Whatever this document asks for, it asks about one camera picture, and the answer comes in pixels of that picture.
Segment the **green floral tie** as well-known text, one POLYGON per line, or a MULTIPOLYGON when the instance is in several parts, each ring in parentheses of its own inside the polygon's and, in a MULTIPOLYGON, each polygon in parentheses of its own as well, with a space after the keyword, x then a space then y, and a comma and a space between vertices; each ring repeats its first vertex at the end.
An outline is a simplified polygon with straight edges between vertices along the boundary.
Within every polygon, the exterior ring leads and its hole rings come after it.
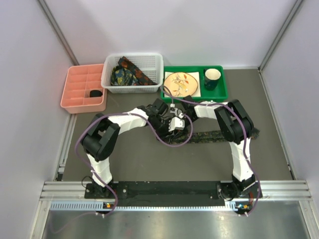
MULTIPOLYGON (((168 144, 182 144, 189 137, 188 130, 177 131, 177 133, 171 135, 169 138, 162 139, 168 144)), ((186 143, 217 143, 226 142, 221 130, 205 131, 205 132, 194 132, 189 141, 186 143)))

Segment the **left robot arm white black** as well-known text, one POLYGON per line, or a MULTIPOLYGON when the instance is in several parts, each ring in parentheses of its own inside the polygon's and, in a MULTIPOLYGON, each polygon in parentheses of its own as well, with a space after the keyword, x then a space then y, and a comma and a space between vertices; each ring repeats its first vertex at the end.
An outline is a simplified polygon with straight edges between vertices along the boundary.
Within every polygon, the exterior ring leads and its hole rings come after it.
POLYGON ((148 123, 159 137, 169 135, 169 120, 164 119, 168 105, 160 99, 153 104, 138 106, 131 111, 105 117, 88 130, 81 144, 92 167, 92 184, 101 197, 109 197, 113 191, 113 180, 109 157, 112 154, 118 136, 148 123))

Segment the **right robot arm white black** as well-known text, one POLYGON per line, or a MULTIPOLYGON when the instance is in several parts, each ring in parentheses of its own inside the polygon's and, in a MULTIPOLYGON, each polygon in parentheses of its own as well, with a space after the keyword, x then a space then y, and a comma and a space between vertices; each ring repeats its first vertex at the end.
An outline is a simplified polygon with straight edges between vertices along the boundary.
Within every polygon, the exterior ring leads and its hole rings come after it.
POLYGON ((182 98, 185 113, 192 121, 198 118, 217 120, 224 139, 231 148, 233 170, 229 186, 220 185, 221 197, 232 200, 250 194, 256 184, 251 166, 250 141, 254 124, 239 100, 226 103, 194 102, 191 96, 182 98))

